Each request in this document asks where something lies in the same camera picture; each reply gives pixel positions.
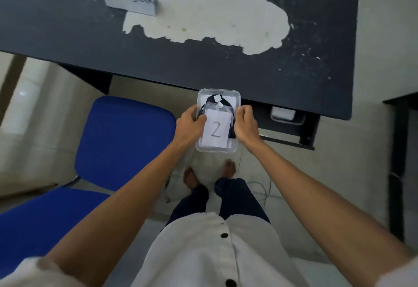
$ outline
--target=shirt sleeve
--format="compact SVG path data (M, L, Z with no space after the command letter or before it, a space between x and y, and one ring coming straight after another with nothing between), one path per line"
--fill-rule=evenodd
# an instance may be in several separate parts
M418 286L418 257L411 262L383 275L376 287L410 287Z
M86 287L72 276L43 257L24 259L16 270L0 280L0 287Z

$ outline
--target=black table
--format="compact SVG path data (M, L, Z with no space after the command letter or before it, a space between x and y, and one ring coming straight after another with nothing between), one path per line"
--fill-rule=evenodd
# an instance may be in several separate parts
M235 89L253 105L260 127L298 135L312 148L320 115L351 117L358 0L268 1L294 28L282 47L258 55L209 38L151 39L141 26L126 35L125 11L104 0L0 0L0 50L60 63L99 87L109 73L193 90ZM273 122L271 106L298 110L306 121Z

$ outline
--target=jeans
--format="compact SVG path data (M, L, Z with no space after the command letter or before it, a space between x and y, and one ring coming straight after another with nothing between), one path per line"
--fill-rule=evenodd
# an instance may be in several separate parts
M221 197L222 204L219 216L224 220L233 214L245 214L256 216L270 223L263 208L255 199L247 183L241 179L228 179L221 177L215 183L215 193ZM200 184L184 197L175 207L166 226L179 218L189 216L197 212L206 211L206 203L209 199L208 189Z

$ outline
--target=leg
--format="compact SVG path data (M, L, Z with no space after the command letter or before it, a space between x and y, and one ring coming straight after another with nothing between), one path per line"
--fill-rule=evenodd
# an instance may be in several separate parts
M179 218L206 211L209 191L197 180L191 167L185 170L183 182L191 190L191 194L184 197L175 207L166 226Z
M231 179L236 171L235 163L227 160L222 177L215 183L215 192L222 198L219 215L226 220L233 214L245 214L262 218L270 223L247 183L241 178Z

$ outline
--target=foot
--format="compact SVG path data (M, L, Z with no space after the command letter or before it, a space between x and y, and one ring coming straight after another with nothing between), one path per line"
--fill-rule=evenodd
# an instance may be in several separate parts
M235 167L235 162L233 162L230 159L227 159L227 161L225 162L225 167L224 167L221 177L226 177L228 179L231 179L236 172L237 172L237 168Z
M184 171L183 176L183 183L189 188L190 190L193 190L197 186L200 185L200 182L196 178L196 175L194 174L193 168L187 167Z

